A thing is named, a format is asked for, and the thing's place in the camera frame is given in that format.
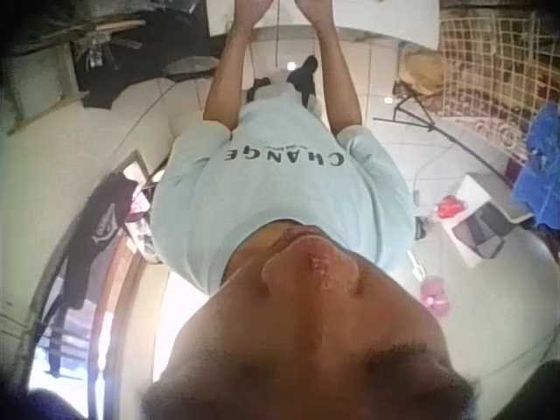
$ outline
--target light blue t-shirt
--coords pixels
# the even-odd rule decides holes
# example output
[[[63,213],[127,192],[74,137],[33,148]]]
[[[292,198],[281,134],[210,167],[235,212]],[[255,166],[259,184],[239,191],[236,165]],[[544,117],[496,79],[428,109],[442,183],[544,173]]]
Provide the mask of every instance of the light blue t-shirt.
[[[237,247],[280,220],[317,226],[382,270],[406,256],[414,230],[403,176],[364,127],[335,138],[278,97],[243,107],[233,133],[203,121],[177,139],[151,216],[173,271],[214,294]]]

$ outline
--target wire mesh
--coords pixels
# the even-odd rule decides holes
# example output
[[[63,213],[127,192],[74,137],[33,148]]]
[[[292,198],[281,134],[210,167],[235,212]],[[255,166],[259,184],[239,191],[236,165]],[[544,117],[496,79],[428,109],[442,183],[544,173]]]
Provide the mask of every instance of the wire mesh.
[[[557,36],[536,14],[451,13],[442,16],[440,50],[441,115],[524,163],[533,116],[546,101],[560,98]]]

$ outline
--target hand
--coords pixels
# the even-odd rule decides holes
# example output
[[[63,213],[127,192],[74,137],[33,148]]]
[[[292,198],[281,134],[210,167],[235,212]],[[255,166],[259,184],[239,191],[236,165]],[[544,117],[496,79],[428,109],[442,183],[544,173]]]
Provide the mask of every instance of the hand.
[[[316,31],[334,28],[333,0],[296,0],[296,4]]]
[[[273,0],[235,0],[234,26],[250,30],[261,20]]]

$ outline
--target man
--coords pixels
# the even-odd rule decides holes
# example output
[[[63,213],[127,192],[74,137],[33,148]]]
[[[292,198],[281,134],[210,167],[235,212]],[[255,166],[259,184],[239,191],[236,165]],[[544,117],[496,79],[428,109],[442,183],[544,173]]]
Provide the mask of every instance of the man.
[[[272,0],[236,0],[204,121],[175,143],[152,222],[169,266],[212,295],[144,400],[150,418],[470,418],[436,320],[384,270],[412,239],[407,186],[361,126],[332,0],[318,34],[331,132],[286,84],[242,108]]]

